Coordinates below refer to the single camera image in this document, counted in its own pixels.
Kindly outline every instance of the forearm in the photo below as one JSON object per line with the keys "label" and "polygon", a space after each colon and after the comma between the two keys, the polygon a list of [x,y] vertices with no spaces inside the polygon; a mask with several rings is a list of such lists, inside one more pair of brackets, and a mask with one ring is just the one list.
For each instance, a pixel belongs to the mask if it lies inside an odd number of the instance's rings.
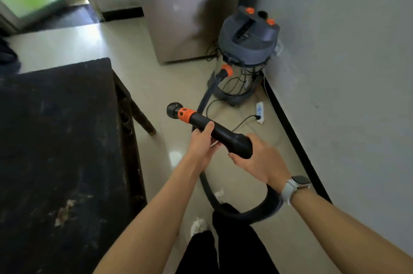
{"label": "forearm", "polygon": [[95,274],[162,273],[198,175],[188,156],[100,261]]}
{"label": "forearm", "polygon": [[413,273],[413,259],[309,189],[291,204],[342,273]]}

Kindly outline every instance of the tiled floor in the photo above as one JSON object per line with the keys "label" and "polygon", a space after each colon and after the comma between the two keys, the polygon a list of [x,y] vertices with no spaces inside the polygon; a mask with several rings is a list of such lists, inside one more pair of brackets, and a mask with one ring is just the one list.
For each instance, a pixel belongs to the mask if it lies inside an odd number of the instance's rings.
{"label": "tiled floor", "polygon": [[[113,69],[158,130],[156,136],[150,137],[138,124],[135,125],[147,197],[152,199],[186,152],[190,138],[190,126],[168,118],[166,106],[178,101],[186,107],[196,108],[215,68],[214,62],[159,64],[144,18],[28,33],[12,37],[10,42],[22,61],[21,72],[111,58]],[[277,146],[293,174],[305,174],[261,88],[239,109],[214,103],[209,116],[231,129],[246,116],[254,114],[257,101],[264,101],[265,123],[259,125],[251,119],[239,128],[239,132],[255,131]],[[265,185],[237,168],[225,149],[214,157],[207,175],[212,188],[216,191],[223,188],[224,200],[240,211],[252,208],[265,196]],[[203,217],[211,222],[211,214],[212,208],[198,183],[165,273],[173,273],[180,261],[193,220]],[[281,273],[338,273],[292,207],[284,205],[275,216],[254,224],[253,228]]]}

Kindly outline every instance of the smartwatch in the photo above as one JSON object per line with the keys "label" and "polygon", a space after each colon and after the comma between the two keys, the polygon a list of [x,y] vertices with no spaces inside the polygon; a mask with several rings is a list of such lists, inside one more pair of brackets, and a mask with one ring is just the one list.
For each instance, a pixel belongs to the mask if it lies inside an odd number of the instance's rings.
{"label": "smartwatch", "polygon": [[307,177],[302,175],[293,176],[285,184],[284,189],[281,193],[281,198],[284,200],[284,202],[288,203],[288,205],[291,205],[290,199],[292,197],[292,194],[295,193],[298,189],[309,188],[310,185],[311,182]]}

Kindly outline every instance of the black pants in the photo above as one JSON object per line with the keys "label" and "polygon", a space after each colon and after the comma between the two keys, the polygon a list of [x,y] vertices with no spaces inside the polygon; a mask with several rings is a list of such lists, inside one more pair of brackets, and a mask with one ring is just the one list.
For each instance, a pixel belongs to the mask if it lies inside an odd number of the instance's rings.
{"label": "black pants", "polygon": [[[238,212],[231,205],[223,204]],[[218,234],[219,267],[211,231],[193,235],[176,274],[182,273],[278,273],[263,243],[250,225],[214,212],[212,224]]]}

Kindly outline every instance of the vacuum wand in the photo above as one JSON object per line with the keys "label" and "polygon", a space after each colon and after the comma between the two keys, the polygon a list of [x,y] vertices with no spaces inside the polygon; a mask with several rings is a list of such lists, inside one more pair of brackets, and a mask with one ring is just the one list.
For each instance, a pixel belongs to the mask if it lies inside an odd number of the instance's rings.
{"label": "vacuum wand", "polygon": [[[166,108],[166,114],[173,119],[180,119],[185,123],[191,124],[200,131],[211,121],[209,118],[195,112],[194,110],[184,108],[182,104],[173,102]],[[215,127],[211,137],[221,142],[229,152],[235,153],[244,159],[252,156],[251,140],[238,133],[233,133],[224,126],[214,122]]]}

